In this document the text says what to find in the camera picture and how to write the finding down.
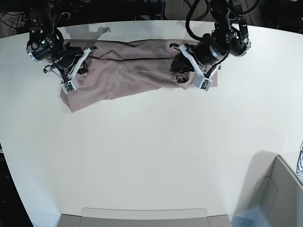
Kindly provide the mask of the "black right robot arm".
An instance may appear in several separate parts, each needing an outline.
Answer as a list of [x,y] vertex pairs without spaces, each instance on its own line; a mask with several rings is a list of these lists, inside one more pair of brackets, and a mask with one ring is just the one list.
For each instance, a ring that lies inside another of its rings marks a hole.
[[50,63],[44,72],[58,69],[60,77],[66,80],[84,49],[65,42],[57,24],[71,18],[70,0],[36,0],[27,13],[29,40],[26,52],[34,61]]

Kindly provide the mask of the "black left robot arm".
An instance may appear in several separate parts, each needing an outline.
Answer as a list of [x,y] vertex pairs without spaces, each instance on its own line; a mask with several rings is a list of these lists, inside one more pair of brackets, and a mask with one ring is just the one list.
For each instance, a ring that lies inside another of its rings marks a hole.
[[215,19],[214,30],[197,36],[190,27],[190,21],[198,4],[198,0],[194,1],[185,21],[187,33],[198,43],[184,44],[184,48],[199,67],[211,67],[204,73],[209,79],[230,54],[236,57],[245,55],[250,48],[249,33],[243,12],[236,11],[229,1],[212,0],[207,3],[207,9]]

